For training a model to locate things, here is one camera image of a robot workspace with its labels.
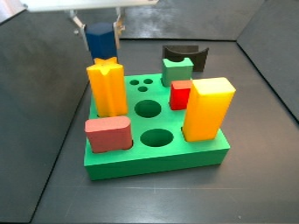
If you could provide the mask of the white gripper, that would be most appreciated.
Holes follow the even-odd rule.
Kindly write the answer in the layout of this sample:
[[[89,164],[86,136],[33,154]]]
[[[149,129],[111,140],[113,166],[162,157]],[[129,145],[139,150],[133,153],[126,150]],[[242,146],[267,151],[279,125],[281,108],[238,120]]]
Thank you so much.
[[[119,38],[126,29],[125,16],[126,11],[122,7],[154,5],[159,0],[21,0],[27,10],[41,11],[70,11],[70,19],[78,26],[77,33],[82,36],[86,48],[90,48],[86,37],[86,24],[81,21],[75,10],[117,8],[117,21],[114,23],[117,47],[121,47]]]

